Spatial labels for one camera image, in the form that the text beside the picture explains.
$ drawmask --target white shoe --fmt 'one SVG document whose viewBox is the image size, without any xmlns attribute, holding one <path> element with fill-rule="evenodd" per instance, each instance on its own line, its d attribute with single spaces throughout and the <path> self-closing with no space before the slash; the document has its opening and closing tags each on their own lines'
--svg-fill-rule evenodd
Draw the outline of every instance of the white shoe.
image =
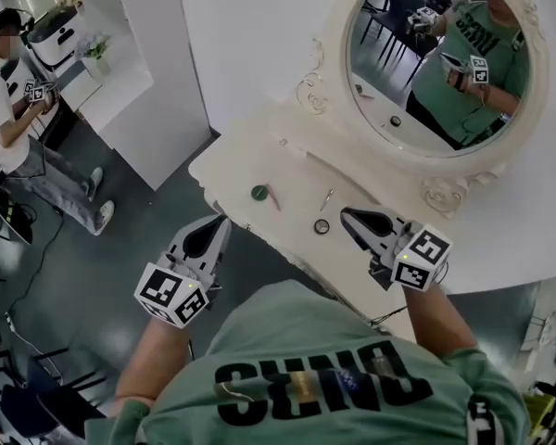
<svg viewBox="0 0 556 445">
<path fill-rule="evenodd" d="M 96 190 L 99 189 L 99 185 L 103 181 L 103 169 L 101 167 L 96 167 L 91 173 L 91 182 L 93 183 L 93 193 L 89 196 L 89 201 L 95 199 Z"/>
<path fill-rule="evenodd" d="M 101 214 L 102 221 L 101 225 L 96 230 L 95 235 L 101 235 L 101 233 L 105 230 L 105 228 L 109 224 L 109 221 L 111 221 L 111 218 L 113 217 L 114 211 L 115 204 L 113 203 L 113 201 L 108 201 L 103 206 L 101 206 L 101 208 L 99 209 L 99 213 Z"/>
</svg>

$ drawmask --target green t-shirt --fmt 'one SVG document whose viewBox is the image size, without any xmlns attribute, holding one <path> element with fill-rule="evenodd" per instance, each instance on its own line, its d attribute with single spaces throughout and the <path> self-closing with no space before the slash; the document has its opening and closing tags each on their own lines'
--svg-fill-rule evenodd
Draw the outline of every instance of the green t-shirt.
<svg viewBox="0 0 556 445">
<path fill-rule="evenodd" d="M 489 402 L 503 443 L 523 444 L 529 424 L 521 398 L 483 352 L 458 350 L 441 361 L 288 281 L 265 286 L 233 311 L 208 353 L 177 374 L 151 410 L 128 401 L 118 417 L 88 421 L 86 439 L 494 443 L 468 440 L 474 394 Z"/>
<path fill-rule="evenodd" d="M 492 21 L 486 1 L 458 0 L 453 10 L 454 20 L 448 22 L 445 37 L 414 77 L 412 91 L 449 136 L 468 146 L 502 114 L 480 108 L 477 97 L 447 84 L 439 54 L 449 53 L 461 61 L 469 61 L 471 55 L 485 57 L 489 84 L 520 98 L 527 86 L 529 55 L 526 44 L 513 49 L 519 30 Z"/>
</svg>

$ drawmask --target gray pants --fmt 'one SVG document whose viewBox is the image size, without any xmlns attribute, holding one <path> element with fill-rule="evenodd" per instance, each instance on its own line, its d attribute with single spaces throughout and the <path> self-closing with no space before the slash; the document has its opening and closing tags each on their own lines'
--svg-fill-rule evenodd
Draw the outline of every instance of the gray pants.
<svg viewBox="0 0 556 445">
<path fill-rule="evenodd" d="M 95 190 L 93 182 L 85 178 L 60 154 L 42 146 L 34 138 L 29 138 L 29 155 L 22 165 L 6 177 L 6 186 L 18 185 L 36 193 L 94 234 L 103 219 L 99 207 L 89 201 L 87 195 Z"/>
</svg>

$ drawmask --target white mirror frame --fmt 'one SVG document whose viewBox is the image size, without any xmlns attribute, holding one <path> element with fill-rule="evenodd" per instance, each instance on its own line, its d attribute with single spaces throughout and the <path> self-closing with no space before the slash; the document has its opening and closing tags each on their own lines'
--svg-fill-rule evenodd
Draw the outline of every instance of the white mirror frame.
<svg viewBox="0 0 556 445">
<path fill-rule="evenodd" d="M 402 144 L 392 144 L 375 131 L 360 112 L 348 79 L 348 36 L 364 1 L 336 0 L 321 40 L 314 40 L 316 65 L 297 88 L 298 102 L 313 114 L 334 115 L 344 121 L 346 130 L 369 146 L 377 157 L 389 160 L 403 171 L 419 173 L 423 177 L 423 199 L 431 208 L 450 217 L 473 182 L 487 183 L 498 176 L 504 163 L 536 129 L 546 105 L 549 56 L 539 29 L 536 5 L 532 0 L 505 0 L 519 20 L 530 58 L 529 84 L 519 111 L 507 129 L 491 143 L 469 153 L 443 158 L 427 157 L 405 149 Z M 384 114 L 383 124 L 388 123 L 392 115 L 399 115 L 402 120 L 409 117 L 399 108 L 397 114 Z"/>
</svg>

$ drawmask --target mirror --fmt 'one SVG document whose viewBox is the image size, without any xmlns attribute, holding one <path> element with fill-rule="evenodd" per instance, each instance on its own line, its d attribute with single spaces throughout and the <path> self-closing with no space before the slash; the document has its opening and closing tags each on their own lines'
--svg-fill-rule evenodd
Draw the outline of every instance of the mirror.
<svg viewBox="0 0 556 445">
<path fill-rule="evenodd" d="M 529 79 L 524 34 L 504 0 L 365 0 L 348 59 L 352 93 L 375 131 L 432 157 L 501 136 Z"/>
</svg>

